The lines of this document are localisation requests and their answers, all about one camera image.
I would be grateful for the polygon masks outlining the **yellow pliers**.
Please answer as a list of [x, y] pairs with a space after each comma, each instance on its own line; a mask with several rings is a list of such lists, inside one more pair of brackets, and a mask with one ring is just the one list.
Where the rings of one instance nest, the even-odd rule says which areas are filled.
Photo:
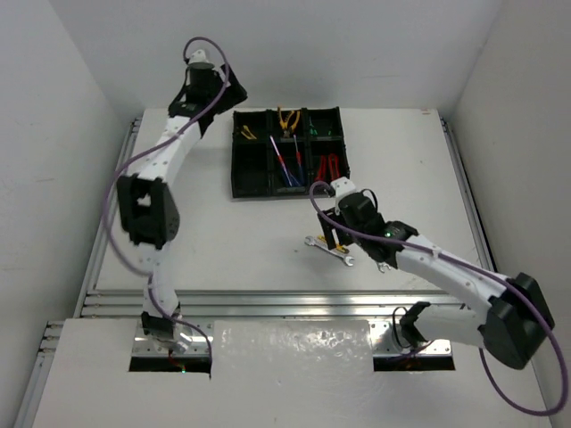
[[289, 137], [293, 136], [295, 134], [295, 130], [297, 129], [300, 117], [301, 117], [301, 112], [300, 111], [290, 111], [292, 113], [291, 118], [289, 120]]
[[292, 113], [290, 111], [284, 111], [280, 106], [277, 107], [277, 118], [278, 124], [281, 128], [282, 136], [285, 138], [289, 137], [289, 120]]

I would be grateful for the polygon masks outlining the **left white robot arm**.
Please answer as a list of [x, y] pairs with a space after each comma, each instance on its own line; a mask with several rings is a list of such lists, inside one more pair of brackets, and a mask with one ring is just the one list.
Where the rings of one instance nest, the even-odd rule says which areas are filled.
[[246, 97], [230, 66], [215, 67], [207, 61], [188, 64], [184, 84], [170, 103], [154, 151], [116, 182], [120, 224], [148, 278], [141, 314], [143, 331], [163, 344], [176, 342], [181, 328], [178, 296], [163, 266], [180, 227], [171, 187], [214, 117]]

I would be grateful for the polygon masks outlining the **yellow utility knife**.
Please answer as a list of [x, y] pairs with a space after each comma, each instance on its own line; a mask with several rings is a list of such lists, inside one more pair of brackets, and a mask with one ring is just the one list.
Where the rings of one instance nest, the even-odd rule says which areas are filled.
[[248, 126], [242, 126], [240, 134], [244, 138], [246, 138], [247, 140], [250, 140], [250, 141], [257, 139], [257, 136], [249, 129]]

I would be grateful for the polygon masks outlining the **red utility knife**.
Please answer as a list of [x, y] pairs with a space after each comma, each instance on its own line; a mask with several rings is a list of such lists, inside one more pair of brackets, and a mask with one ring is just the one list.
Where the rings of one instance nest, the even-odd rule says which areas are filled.
[[316, 169], [314, 181], [323, 181], [326, 183], [329, 182], [329, 161], [326, 155], [321, 155], [319, 157], [319, 164]]
[[327, 158], [328, 169], [329, 169], [329, 181], [335, 181], [341, 177], [339, 169], [339, 157], [335, 153], [330, 153]]

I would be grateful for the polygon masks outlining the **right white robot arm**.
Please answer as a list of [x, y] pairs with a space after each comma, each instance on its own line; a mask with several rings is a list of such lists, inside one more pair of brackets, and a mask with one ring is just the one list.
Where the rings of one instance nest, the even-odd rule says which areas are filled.
[[318, 181], [311, 191], [334, 198], [333, 208], [319, 212], [329, 247], [339, 235], [344, 245], [357, 244], [380, 268], [391, 267], [428, 281], [461, 303], [439, 309], [419, 301], [401, 316], [397, 337], [411, 348], [446, 339], [487, 350], [503, 365], [521, 370], [554, 328], [554, 320], [537, 281], [520, 273], [511, 278], [442, 250], [412, 226], [386, 221], [375, 203], [342, 178]]

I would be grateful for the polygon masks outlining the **silver wrench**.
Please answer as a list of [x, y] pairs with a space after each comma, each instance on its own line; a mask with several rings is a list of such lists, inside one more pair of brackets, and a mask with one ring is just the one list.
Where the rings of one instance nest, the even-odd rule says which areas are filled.
[[311, 236], [308, 235], [304, 239], [304, 243], [310, 247], [314, 247], [324, 251], [325, 253], [334, 256], [341, 260], [345, 266], [352, 267], [354, 265], [355, 259], [350, 254], [350, 251], [343, 246], [334, 246], [332, 249], [328, 248], [327, 240], [322, 236]]
[[385, 273], [386, 271], [391, 270], [392, 267], [386, 263], [377, 263], [377, 269], [379, 272]]

